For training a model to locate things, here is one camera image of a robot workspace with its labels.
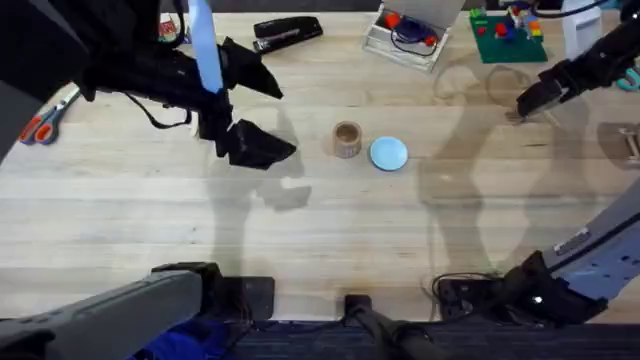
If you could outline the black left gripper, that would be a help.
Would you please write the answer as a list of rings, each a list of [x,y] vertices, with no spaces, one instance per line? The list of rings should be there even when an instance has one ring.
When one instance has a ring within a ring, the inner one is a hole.
[[[284,96],[261,56],[230,37],[221,44],[221,69],[229,90],[241,85],[276,99]],[[231,127],[232,106],[226,90],[206,89],[196,60],[178,50],[106,52],[83,70],[79,88],[89,101],[98,91],[119,92],[196,112],[199,136],[213,141],[216,154],[228,154],[234,166],[268,170],[297,150],[247,120]]]

